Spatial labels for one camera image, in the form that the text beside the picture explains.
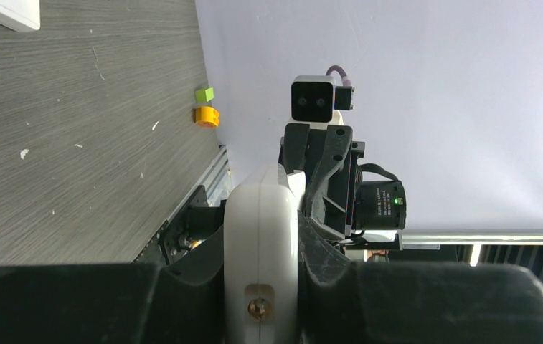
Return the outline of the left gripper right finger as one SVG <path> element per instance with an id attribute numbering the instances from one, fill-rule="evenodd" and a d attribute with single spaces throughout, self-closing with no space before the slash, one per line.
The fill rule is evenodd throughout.
<path id="1" fill-rule="evenodd" d="M 543 284 L 514 265 L 352 261 L 298 216 L 306 343 L 543 343 Z"/>

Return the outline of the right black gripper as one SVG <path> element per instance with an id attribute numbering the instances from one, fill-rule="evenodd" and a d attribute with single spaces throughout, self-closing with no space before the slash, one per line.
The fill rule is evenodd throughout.
<path id="1" fill-rule="evenodd" d="M 340 242 L 351 234 L 355 199 L 353 130 L 347 125 L 313 129 L 289 123 L 280 144 L 278 162 L 287 173 L 305 174 L 301 213 L 325 240 Z"/>

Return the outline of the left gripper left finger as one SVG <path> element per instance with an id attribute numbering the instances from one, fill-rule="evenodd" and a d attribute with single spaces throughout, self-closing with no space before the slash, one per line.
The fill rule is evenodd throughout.
<path id="1" fill-rule="evenodd" d="M 172 265 L 0 266 L 0 343 L 221 343 L 223 232 Z"/>

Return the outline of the long white remote control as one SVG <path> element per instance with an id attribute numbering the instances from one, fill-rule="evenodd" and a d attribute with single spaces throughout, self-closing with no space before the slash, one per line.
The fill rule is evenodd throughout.
<path id="1" fill-rule="evenodd" d="M 38 31 L 40 0 L 0 0 L 0 25 L 16 32 Z"/>

